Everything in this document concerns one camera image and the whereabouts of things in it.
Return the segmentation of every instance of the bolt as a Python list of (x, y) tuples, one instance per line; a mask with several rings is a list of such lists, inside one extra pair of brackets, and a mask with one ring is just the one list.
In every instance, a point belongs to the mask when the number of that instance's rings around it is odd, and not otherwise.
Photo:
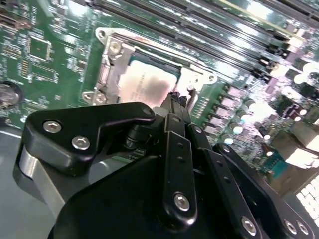
[(230, 151), (229, 151), (229, 148), (228, 148), (226, 145), (222, 145), (221, 147), (223, 148), (223, 150), (224, 150), (225, 152), (227, 152), (227, 153), (230, 152)]
[(121, 45), (116, 41), (112, 41), (110, 43), (109, 49), (114, 55), (119, 54), (121, 52), (121, 48), (122, 48)]
[(296, 235), (296, 234), (297, 234), (297, 230), (296, 230), (295, 226), (294, 226), (291, 222), (289, 222), (289, 221), (287, 221), (287, 220), (284, 220), (284, 222), (285, 222), (285, 225), (286, 225), (286, 227), (288, 228), (288, 230), (289, 230), (292, 234)]
[(200, 127), (195, 126), (195, 130), (196, 130), (197, 133), (201, 133)]
[(43, 129), (49, 133), (59, 133), (62, 126), (56, 121), (47, 121), (43, 124)]
[(297, 225), (298, 225), (298, 227), (300, 228), (300, 230), (301, 230), (304, 234), (306, 234), (306, 235), (309, 234), (308, 229), (305, 227), (304, 224), (302, 224), (301, 222), (297, 221)]
[(257, 234), (255, 225), (247, 217), (241, 218), (241, 224), (250, 235), (255, 236)]
[(181, 211), (187, 212), (190, 208), (189, 200), (181, 193), (177, 193), (174, 196), (174, 202), (178, 209), (180, 209)]
[(83, 136), (77, 136), (72, 139), (72, 145), (79, 150), (87, 150), (90, 147), (90, 141)]

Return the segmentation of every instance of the robotic arm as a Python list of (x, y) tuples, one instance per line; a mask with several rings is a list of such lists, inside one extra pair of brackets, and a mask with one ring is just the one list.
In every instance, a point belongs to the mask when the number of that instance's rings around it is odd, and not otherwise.
[[(92, 165), (134, 159), (90, 184)], [(211, 147), (186, 98), (31, 114), (14, 178), (57, 217), (50, 239), (313, 239), (228, 145)]]

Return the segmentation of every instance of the chip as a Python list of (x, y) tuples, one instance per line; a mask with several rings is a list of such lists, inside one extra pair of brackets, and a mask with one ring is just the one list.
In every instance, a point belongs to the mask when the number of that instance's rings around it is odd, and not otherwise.
[(120, 77), (120, 102), (139, 101), (151, 108), (160, 106), (176, 82), (176, 75), (135, 60)]
[(51, 43), (38, 38), (30, 37), (28, 53), (39, 60), (47, 61), (50, 57)]

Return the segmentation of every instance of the cpu socket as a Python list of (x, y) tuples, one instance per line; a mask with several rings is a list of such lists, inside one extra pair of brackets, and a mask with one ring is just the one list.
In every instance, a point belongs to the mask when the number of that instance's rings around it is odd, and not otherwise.
[(91, 105), (139, 101), (153, 108), (179, 91), (191, 108), (203, 85), (217, 81), (204, 62), (126, 29), (95, 33), (105, 50), (94, 90), (82, 94)]

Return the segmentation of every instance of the motherboard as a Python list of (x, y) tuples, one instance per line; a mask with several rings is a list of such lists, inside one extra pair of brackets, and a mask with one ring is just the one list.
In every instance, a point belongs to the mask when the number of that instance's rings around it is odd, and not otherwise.
[(261, 175), (318, 167), (317, 0), (0, 0), (0, 117), (188, 98)]

